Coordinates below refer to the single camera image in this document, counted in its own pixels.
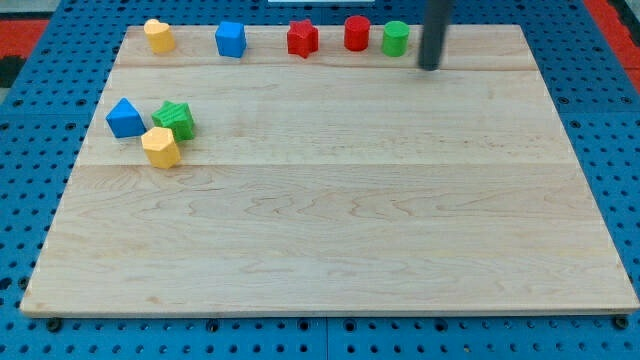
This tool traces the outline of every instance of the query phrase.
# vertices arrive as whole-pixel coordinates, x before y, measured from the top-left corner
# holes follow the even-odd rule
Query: blue pegboard
[[[0,107],[0,359],[640,358],[640,317],[32,320],[19,312],[122,37],[172,24],[419,23],[422,4],[66,0]],[[454,22],[520,24],[634,282],[640,284],[640,98],[577,0],[458,0]]]

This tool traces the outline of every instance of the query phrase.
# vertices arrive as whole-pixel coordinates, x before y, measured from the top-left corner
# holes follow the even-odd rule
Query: wooden board
[[[453,26],[443,70],[321,27],[127,32],[22,301],[29,316],[625,313],[638,300],[517,26]],[[104,116],[186,101],[195,140],[151,168]]]

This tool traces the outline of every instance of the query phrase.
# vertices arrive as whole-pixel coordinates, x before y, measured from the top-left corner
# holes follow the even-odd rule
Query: blue block
[[[216,31],[216,44],[220,56],[241,58],[247,48],[244,24],[223,21]]]
[[[141,136],[147,129],[142,118],[127,98],[122,98],[107,115],[107,122],[116,138]]]

